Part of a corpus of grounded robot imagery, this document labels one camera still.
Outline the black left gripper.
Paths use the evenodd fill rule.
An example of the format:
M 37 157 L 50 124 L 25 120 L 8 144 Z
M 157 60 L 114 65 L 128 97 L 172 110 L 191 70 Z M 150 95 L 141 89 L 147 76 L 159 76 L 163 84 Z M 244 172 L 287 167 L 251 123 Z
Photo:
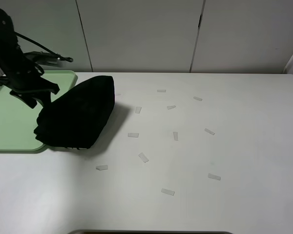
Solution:
M 47 106 L 51 103 L 51 94 L 56 95 L 60 88 L 56 83 L 44 79 L 44 73 L 39 65 L 32 69 L 10 71 L 5 76 L 0 76 L 0 86 L 11 89 L 31 109 L 37 106 L 37 102 L 41 106 Z

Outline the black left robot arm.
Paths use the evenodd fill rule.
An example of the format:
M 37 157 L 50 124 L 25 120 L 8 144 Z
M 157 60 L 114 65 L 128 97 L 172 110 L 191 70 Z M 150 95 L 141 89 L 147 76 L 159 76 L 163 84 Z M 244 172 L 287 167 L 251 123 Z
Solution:
M 32 109 L 37 103 L 44 107 L 60 88 L 44 79 L 42 67 L 29 57 L 21 50 L 11 17 L 0 8 L 0 69 L 4 72 L 0 86 L 9 88 L 10 95 Z

